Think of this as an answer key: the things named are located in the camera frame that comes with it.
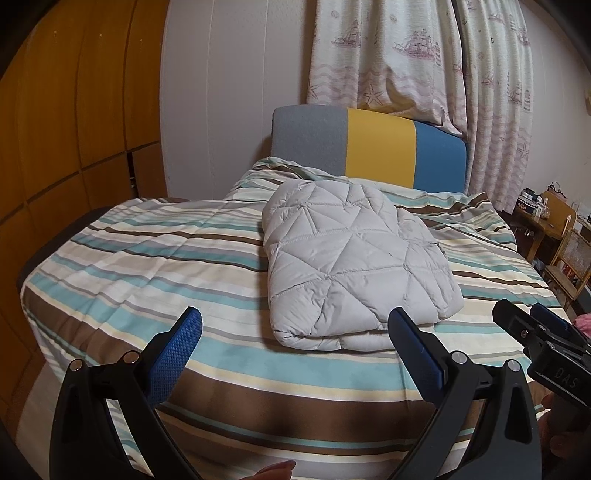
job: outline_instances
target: curtain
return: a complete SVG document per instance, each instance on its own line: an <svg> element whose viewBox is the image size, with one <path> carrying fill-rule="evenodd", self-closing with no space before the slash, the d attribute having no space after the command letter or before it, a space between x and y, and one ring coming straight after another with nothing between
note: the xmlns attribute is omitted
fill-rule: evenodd
<svg viewBox="0 0 591 480"><path fill-rule="evenodd" d="M364 108L467 134L451 0L318 0L308 103Z"/></svg>
<svg viewBox="0 0 591 480"><path fill-rule="evenodd" d="M456 0L466 83L466 190L512 212L530 153L533 66L517 0Z"/></svg>

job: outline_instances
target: striped duvet cover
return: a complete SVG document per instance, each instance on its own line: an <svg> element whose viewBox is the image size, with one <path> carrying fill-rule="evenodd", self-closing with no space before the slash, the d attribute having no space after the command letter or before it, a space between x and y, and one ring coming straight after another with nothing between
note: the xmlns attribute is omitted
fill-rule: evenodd
<svg viewBox="0 0 591 480"><path fill-rule="evenodd" d="M440 241L465 298L449 320L422 330L474 361L528 360L491 318L506 298L540 302L566 318L484 194L426 194L332 177L267 158L221 201L123 203L74 236L31 273L21 297L48 362L63 378L73 358L116 361L168 330L191 305L202 339L159 415L206 479L240 478L295 459L295 477L382 479L432 413L394 351L315 353L274 339L267 305L261 212L285 179L367 183L419 215ZM534 403L541 387L531 384ZM115 403L111 412L133 463L146 469ZM475 423L466 420L454 466Z"/></svg>

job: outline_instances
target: human hand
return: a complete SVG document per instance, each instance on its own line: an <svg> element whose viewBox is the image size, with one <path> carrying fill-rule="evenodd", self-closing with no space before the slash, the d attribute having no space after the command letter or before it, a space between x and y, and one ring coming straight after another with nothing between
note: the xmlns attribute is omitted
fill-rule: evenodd
<svg viewBox="0 0 591 480"><path fill-rule="evenodd" d="M554 394L550 393L542 398L544 408L552 409ZM548 423L551 412L546 412L538 420L540 444L543 452L550 451L554 456L562 459L571 457L583 437L583 432L561 432L554 434Z"/></svg>
<svg viewBox="0 0 591 480"><path fill-rule="evenodd" d="M293 460L274 463L273 465L260 469L252 476L242 478L242 480L290 480L291 471L295 466L296 463Z"/></svg>

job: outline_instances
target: starfish print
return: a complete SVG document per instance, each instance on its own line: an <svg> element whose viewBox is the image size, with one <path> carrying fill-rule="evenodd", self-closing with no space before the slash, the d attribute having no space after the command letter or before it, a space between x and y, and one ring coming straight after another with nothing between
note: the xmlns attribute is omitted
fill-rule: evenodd
<svg viewBox="0 0 591 480"><path fill-rule="evenodd" d="M368 106L371 102L376 102L378 105L383 105L382 101L379 99L379 96L382 95L383 92L380 90L379 92L374 91L374 86L370 83L368 86L368 92L364 93L363 96L367 99Z"/></svg>
<svg viewBox="0 0 591 480"><path fill-rule="evenodd" d="M314 100L318 100L318 95L316 95L316 89L318 85L310 85L308 88L308 95L311 96Z"/></svg>
<svg viewBox="0 0 591 480"><path fill-rule="evenodd" d="M523 142L523 147L518 147L517 151L519 152L519 159L523 160L525 159L526 161L529 159L530 157L530 149L528 148L528 145Z"/></svg>

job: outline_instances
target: wooden wardrobe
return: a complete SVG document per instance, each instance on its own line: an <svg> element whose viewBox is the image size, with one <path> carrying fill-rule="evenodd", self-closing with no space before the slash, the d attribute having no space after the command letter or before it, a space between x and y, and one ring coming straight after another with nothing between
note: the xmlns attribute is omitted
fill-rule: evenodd
<svg viewBox="0 0 591 480"><path fill-rule="evenodd" d="M160 54L168 0L60 0L0 79L0 418L14 437L45 363L17 275L91 209L166 196Z"/></svg>

